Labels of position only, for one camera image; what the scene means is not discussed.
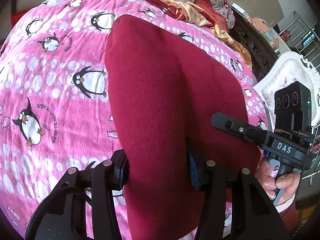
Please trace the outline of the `right hand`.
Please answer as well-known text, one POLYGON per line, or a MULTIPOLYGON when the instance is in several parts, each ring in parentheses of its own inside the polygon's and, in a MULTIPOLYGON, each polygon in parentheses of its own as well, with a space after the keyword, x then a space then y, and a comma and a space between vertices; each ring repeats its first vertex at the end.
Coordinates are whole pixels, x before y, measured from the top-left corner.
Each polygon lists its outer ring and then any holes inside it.
POLYGON ((271 172, 271 165, 268 163, 266 158, 261 159, 256 172, 257 180, 271 200, 276 198, 275 189, 284 189, 283 195, 281 196, 278 204, 291 205, 300 183, 300 174, 292 172, 275 179, 271 177, 271 172))

